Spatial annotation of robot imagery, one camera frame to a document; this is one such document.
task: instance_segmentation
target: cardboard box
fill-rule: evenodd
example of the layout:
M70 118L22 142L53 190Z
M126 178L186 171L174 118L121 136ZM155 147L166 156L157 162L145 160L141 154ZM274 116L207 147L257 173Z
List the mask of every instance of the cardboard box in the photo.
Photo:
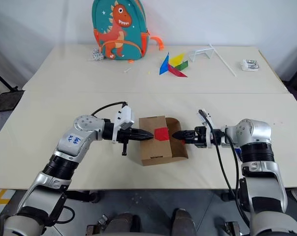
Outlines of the cardboard box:
M172 137L173 133L181 130L177 119L165 116L140 118L139 128L154 134L153 139L140 142L141 160L144 166L188 159L183 143Z

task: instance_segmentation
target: floor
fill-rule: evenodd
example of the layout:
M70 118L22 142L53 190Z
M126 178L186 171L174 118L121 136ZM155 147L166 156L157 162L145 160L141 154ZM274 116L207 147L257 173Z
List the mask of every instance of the floor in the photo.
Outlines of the floor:
M176 208L185 208L193 217L198 236L227 236L225 221L238 221L243 234L249 233L242 221L234 202L220 199L224 190L114 190L102 192L101 200L94 203L82 203L67 200L65 205L75 211L72 222L56 224L49 228L44 236L85 235L87 225L95 225L105 214L112 219L117 214L130 212L141 218L143 232L170 235L171 216ZM17 191L13 201L5 211L14 212L23 191ZM288 192L286 212L297 221L297 202ZM59 220L67 220L71 213L67 210Z

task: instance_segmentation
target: white wall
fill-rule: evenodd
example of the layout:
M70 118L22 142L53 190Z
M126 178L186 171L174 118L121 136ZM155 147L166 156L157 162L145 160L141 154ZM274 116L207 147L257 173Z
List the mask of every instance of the white wall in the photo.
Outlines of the white wall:
M283 80L297 70L297 0L142 0L165 44L255 45ZM93 0L0 0L0 73L23 85L55 44L94 43Z

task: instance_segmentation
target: box flap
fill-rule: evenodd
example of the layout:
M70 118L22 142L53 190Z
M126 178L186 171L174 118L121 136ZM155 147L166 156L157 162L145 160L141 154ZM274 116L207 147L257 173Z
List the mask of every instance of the box flap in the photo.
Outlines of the box flap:
M175 118L166 118L166 124L169 131L170 136L170 146L171 146L171 152L172 157L183 157L183 159L188 158L187 149L184 146L184 144L175 138L172 137L172 135L181 130L180 122Z

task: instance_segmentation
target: white table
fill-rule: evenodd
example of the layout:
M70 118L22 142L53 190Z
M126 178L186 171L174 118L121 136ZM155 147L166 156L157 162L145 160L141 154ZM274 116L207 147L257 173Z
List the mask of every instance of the white table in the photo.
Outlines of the white table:
M166 115L177 118L182 129L201 125L199 108L211 113L217 128L243 118L268 122L272 127L275 159L286 187L297 186L297 102L252 47L217 47L230 63L234 77L216 55L198 56L184 72L188 78L159 76L166 52L175 56L199 47L168 47L148 52L144 59L88 61L92 46L55 48L25 85L20 103L0 132L0 188L27 189L44 168L64 132L77 116L90 114L115 101L128 101L138 118ZM261 70L242 72L243 58L257 59ZM123 70L131 67L128 73ZM118 107L99 113L113 118ZM143 167L139 142L130 141L128 156L122 145L92 143L73 177L71 189L227 188L215 149L188 145L189 159ZM226 173L235 186L230 149L221 149Z
M201 125L196 112L202 107L211 112L217 127L235 125L243 118L264 120L272 127L273 151L284 184L297 186L297 103L290 94L26 91L0 132L0 188L28 188L77 116L117 100L128 101L137 118L166 115L180 120L183 129ZM116 109L103 110L99 117L112 118ZM121 156L121 144L94 142L70 188L226 188L215 149L187 145L187 150L188 160L143 167L139 142L130 141L126 157ZM221 155L231 185L235 186L232 152L224 148Z
M216 47L236 72L228 70L214 53L211 59L197 55L195 62L179 78L159 68L168 52L170 58L201 46L169 46L164 51L150 45L143 59L127 61L88 61L95 45L55 47L33 78L23 87L27 91L76 92L157 92L157 93L289 93L268 66L257 48ZM256 59L258 72L240 69L243 59Z

